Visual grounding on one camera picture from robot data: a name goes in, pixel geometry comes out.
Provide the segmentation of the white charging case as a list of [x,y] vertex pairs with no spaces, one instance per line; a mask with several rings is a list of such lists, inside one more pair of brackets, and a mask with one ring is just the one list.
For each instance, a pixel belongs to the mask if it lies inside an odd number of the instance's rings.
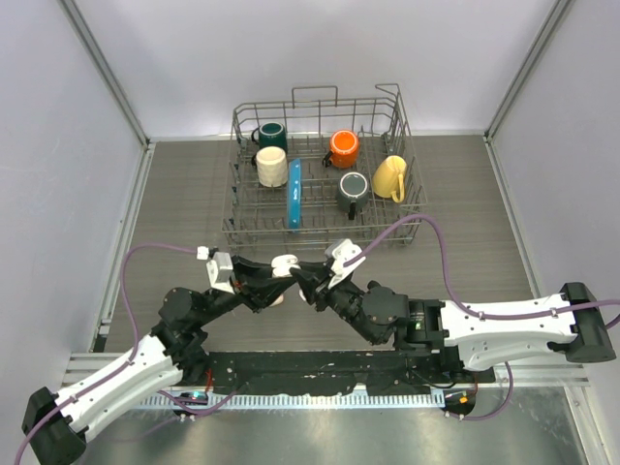
[[291,277],[291,269],[299,269],[299,259],[296,255],[285,254],[272,259],[270,265],[272,276],[275,278]]

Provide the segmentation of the beige charging case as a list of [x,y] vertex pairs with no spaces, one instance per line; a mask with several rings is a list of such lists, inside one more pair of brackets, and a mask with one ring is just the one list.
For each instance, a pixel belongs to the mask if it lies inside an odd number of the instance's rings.
[[270,304],[270,307],[274,307],[274,306],[277,306],[277,305],[282,304],[282,303],[284,302],[284,297],[285,297],[285,296],[284,296],[283,294],[280,294],[280,295],[279,295],[279,296],[278,296],[278,297],[277,297],[277,298],[276,298],[276,299],[275,299],[275,300],[274,300],[274,301]]

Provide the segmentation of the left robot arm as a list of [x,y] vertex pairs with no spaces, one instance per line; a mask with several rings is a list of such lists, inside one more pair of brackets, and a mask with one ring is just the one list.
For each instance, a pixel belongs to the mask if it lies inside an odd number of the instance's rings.
[[72,464],[110,423],[150,394],[178,383],[198,385],[207,368],[203,327],[239,305],[260,312],[293,283],[297,257],[255,263],[217,252],[207,259],[207,290],[170,290],[160,321],[131,350],[78,383],[28,400],[23,446],[42,464]]

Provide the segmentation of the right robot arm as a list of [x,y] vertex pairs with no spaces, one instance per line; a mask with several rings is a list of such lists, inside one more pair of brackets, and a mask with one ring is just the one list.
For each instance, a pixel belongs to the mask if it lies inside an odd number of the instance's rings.
[[500,362],[552,353],[572,363],[616,358],[600,306],[580,282],[538,299],[458,305],[377,282],[362,290],[324,263],[301,263],[291,274],[317,310],[333,310],[372,345],[391,342],[415,357],[437,356],[439,374],[451,383]]

